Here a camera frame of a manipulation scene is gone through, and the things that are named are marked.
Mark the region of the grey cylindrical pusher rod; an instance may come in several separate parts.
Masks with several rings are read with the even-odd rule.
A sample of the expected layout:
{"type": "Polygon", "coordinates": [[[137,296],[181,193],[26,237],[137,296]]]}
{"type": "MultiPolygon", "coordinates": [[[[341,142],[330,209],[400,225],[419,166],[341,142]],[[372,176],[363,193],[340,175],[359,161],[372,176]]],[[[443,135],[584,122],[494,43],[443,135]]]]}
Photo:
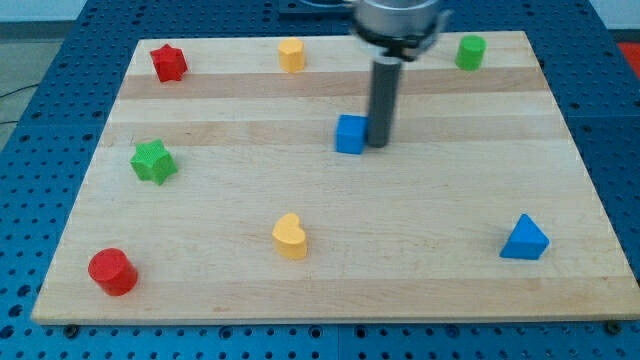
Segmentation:
{"type": "Polygon", "coordinates": [[[385,147],[390,139],[402,62],[397,58],[379,57],[372,62],[368,103],[368,145],[385,147]]]}

